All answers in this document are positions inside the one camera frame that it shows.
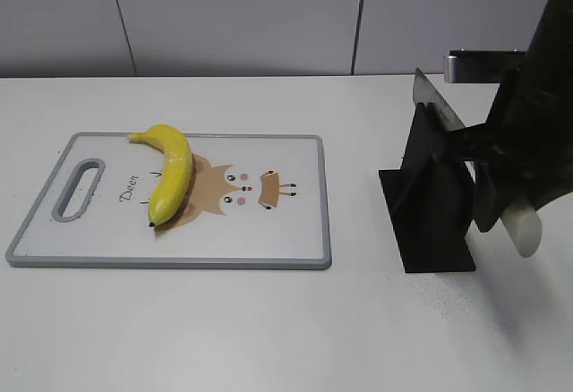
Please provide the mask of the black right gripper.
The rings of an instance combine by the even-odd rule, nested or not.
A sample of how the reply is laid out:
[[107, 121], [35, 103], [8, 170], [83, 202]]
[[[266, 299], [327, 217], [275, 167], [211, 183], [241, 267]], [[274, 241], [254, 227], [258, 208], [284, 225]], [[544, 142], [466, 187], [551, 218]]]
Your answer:
[[540, 209], [572, 192], [570, 48], [528, 50], [503, 78], [486, 125], [441, 132], [432, 147], [437, 162], [483, 160], [489, 153], [474, 162], [474, 220], [481, 232], [517, 197]]

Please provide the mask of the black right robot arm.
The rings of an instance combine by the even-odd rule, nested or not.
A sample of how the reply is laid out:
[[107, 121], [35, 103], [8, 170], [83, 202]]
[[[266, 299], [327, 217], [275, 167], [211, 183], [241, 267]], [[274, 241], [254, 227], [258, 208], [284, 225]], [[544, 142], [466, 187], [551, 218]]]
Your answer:
[[538, 210], [572, 191], [572, 0], [548, 0], [525, 52], [452, 50], [444, 79], [497, 81], [482, 124], [449, 152], [475, 163], [474, 218], [486, 232], [515, 200]]

